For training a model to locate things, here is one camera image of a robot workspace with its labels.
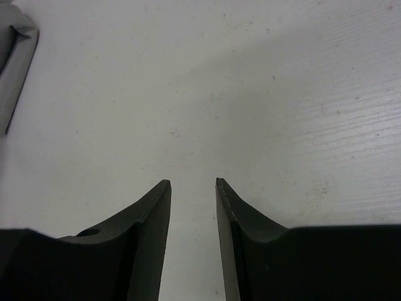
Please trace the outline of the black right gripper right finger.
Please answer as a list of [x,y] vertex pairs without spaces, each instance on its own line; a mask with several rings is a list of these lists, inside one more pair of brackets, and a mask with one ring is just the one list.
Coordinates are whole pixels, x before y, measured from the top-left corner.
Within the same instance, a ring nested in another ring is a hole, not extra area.
[[227,300],[399,300],[397,224],[287,228],[216,181]]

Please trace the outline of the grey cloth placemat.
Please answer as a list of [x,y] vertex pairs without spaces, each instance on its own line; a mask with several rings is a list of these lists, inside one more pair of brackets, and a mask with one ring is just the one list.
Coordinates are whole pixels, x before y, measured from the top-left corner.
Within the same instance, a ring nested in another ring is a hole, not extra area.
[[1,135],[8,131],[39,39],[39,27],[12,1],[1,1]]

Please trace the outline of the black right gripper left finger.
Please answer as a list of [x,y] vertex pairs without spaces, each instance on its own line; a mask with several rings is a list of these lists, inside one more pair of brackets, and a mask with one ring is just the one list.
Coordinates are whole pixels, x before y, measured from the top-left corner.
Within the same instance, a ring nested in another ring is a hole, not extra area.
[[157,300],[171,184],[75,236],[1,231],[2,300]]

